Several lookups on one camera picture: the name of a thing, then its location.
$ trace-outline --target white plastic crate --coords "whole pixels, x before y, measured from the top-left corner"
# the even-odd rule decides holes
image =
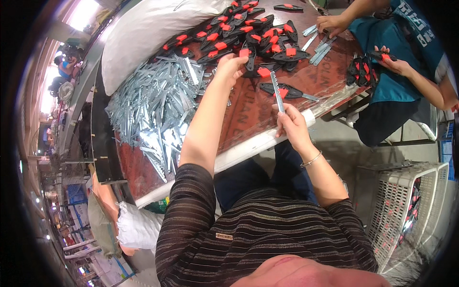
[[[379,273],[388,272],[410,256],[413,250],[409,243],[416,246],[421,241],[431,213],[438,170],[443,166],[442,163],[421,163],[379,173],[378,191],[366,230],[373,243]],[[414,180],[418,177],[421,178],[418,221],[404,243],[395,249],[408,214]]]
[[[432,237],[440,218],[443,202],[445,200],[446,186],[448,184],[449,164],[443,163],[438,167],[437,171],[438,175],[435,195],[432,201],[432,208],[429,214],[429,219],[427,220],[425,229],[422,233],[421,244],[425,244]]]

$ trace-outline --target black striped top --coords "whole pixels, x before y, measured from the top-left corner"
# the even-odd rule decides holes
[[[204,168],[177,170],[156,247],[161,286],[229,286],[265,260],[295,254],[376,272],[378,265],[349,199],[326,209],[263,188],[215,221],[213,180]]]

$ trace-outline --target dark pants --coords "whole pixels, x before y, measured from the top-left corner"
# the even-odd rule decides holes
[[[230,209],[246,193],[262,187],[275,187],[292,198],[317,204],[308,173],[300,168],[302,159],[290,142],[283,141],[274,150],[276,167],[271,179],[252,158],[215,175],[215,193],[222,212]]]
[[[354,128],[366,146],[377,146],[418,111],[419,103],[420,100],[372,103],[358,113]]]

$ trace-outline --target white sack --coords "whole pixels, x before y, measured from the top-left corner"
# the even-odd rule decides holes
[[[59,99],[66,103],[70,102],[73,96],[74,86],[70,82],[65,82],[59,87]]]
[[[172,36],[221,13],[231,0],[143,0],[127,11],[107,38],[102,54],[105,92],[121,83]]]
[[[121,202],[119,208],[119,243],[130,248],[155,250],[164,215],[138,209],[137,206],[126,202]]]

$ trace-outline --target bracelet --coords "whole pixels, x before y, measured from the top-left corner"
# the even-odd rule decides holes
[[[308,163],[302,163],[300,164],[300,168],[305,168],[307,165],[311,165],[315,160],[317,160],[320,156],[322,155],[322,151],[319,151],[318,156],[316,156],[312,161]]]

